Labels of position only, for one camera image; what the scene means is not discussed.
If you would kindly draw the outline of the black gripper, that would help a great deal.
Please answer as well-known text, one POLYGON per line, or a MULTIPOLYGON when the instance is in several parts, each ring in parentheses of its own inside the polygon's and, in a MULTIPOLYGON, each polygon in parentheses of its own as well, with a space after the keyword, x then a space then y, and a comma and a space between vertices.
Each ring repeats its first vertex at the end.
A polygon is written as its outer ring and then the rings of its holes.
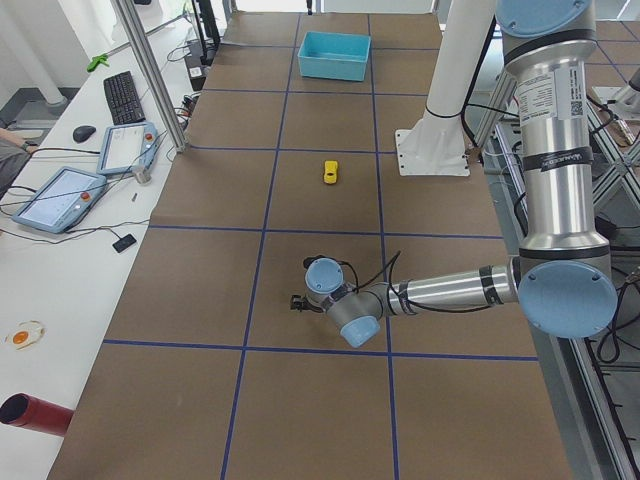
POLYGON ((290 298, 291 306, 302 306, 305 311, 312 311, 314 313, 324 313, 324 308, 309 299, 307 296, 292 295, 290 298))

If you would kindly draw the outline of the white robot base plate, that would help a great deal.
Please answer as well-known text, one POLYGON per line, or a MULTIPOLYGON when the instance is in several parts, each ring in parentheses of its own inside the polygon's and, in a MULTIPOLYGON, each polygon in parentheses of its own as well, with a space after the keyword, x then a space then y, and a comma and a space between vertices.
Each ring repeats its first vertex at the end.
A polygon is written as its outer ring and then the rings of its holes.
POLYGON ((394 138, 401 176, 470 175, 464 136, 459 128, 437 132, 399 129, 394 138))

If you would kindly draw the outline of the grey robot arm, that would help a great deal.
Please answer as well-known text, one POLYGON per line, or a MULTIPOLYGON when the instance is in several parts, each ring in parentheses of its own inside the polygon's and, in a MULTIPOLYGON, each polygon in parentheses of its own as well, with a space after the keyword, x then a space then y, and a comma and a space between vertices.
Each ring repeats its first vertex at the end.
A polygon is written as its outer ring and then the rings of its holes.
POLYGON ((610 246, 595 227, 584 63, 596 46, 589 1, 455 1, 422 118, 395 134, 404 176, 465 176, 462 118, 487 34, 499 28, 516 82, 528 230, 506 264, 430 279, 350 283, 343 263, 304 261, 306 292, 294 310, 329 316, 359 347, 382 318, 461 314, 516 302, 538 329, 560 338, 602 331, 615 316, 610 246))

